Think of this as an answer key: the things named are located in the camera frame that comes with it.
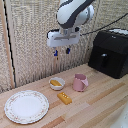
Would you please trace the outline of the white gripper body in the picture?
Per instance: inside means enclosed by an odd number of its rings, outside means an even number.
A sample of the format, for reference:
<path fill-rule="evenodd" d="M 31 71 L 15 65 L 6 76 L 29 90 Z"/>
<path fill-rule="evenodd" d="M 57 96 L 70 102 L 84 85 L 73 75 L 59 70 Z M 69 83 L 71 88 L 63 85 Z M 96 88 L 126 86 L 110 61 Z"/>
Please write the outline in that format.
<path fill-rule="evenodd" d="M 80 32 L 73 32 L 69 35 L 63 35 L 59 29 L 51 30 L 47 33 L 47 45 L 49 47 L 58 47 L 77 44 L 79 42 Z"/>

